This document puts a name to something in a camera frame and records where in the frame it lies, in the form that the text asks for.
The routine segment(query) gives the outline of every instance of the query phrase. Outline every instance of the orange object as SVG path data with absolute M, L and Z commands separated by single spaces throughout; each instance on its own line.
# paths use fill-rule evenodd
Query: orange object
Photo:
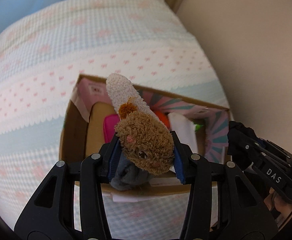
M 163 122 L 163 124 L 170 130 L 169 120 L 166 114 L 163 114 L 161 111 L 155 110 L 153 111 L 155 115 Z

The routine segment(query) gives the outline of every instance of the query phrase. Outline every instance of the blue gripper pad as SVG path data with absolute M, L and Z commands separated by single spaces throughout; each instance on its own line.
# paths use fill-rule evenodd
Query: blue gripper pad
M 119 140 L 117 140 L 115 147 L 113 148 L 113 152 L 111 153 L 109 163 L 108 163 L 109 168 L 108 168 L 107 178 L 109 182 L 111 182 L 111 180 L 115 177 L 121 154 L 122 154 L 122 149 L 120 147 Z
M 174 169 L 176 177 L 180 180 L 182 184 L 184 184 L 186 182 L 186 179 L 184 174 L 183 162 L 176 147 L 174 147 L 174 154 Z

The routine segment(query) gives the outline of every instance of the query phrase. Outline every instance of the plush toy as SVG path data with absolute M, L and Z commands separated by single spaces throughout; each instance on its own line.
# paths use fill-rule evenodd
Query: plush toy
M 169 171 L 174 160 L 174 141 L 167 127 L 126 77 L 111 74 L 106 89 L 120 117 L 115 130 L 127 159 L 154 175 Z

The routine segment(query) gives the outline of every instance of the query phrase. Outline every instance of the pink felt item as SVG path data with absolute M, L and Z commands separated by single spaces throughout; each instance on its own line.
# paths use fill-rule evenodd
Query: pink felt item
M 118 124 L 120 118 L 118 114 L 111 114 L 104 119 L 104 140 L 109 143 L 115 134 L 115 125 Z

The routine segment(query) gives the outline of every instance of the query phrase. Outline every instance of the brown fuzzy toy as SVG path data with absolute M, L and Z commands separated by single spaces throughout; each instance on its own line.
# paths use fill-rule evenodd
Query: brown fuzzy toy
M 130 112 L 115 130 L 125 156 L 137 167 L 154 175 L 169 171 L 174 160 L 174 141 L 168 129 L 152 115 Z

